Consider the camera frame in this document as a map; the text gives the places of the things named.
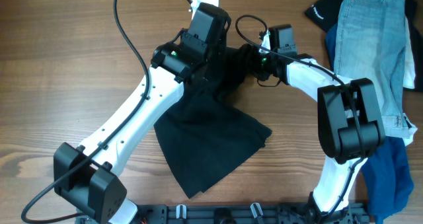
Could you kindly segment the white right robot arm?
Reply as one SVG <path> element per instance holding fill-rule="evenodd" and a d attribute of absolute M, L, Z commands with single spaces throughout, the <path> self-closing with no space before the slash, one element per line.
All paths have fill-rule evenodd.
<path fill-rule="evenodd" d="M 298 54 L 288 24 L 266 27 L 259 38 L 260 65 L 254 68 L 258 82 L 274 76 L 317 101 L 325 163 L 307 203 L 307 222 L 338 221 L 347 215 L 358 172 L 385 139 L 374 84 L 336 75 L 307 54 Z"/>

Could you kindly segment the black shorts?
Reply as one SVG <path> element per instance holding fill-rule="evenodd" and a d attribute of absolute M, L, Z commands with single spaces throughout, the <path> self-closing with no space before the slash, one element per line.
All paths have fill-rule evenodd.
<path fill-rule="evenodd" d="M 257 62 L 257 49 L 249 44 L 228 48 L 155 123 L 161 150 L 188 198 L 217 184 L 271 136 L 270 128 L 227 103 Z"/>

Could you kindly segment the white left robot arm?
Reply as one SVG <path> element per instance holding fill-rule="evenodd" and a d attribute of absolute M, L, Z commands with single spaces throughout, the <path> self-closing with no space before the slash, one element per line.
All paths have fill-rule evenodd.
<path fill-rule="evenodd" d="M 110 119 L 77 147 L 59 146 L 54 153 L 54 191 L 79 215 L 93 223 L 135 219 L 138 207 L 127 199 L 119 176 L 155 122 L 221 57 L 230 24 L 223 9 L 200 3 L 189 28 L 154 51 L 145 77 Z"/>

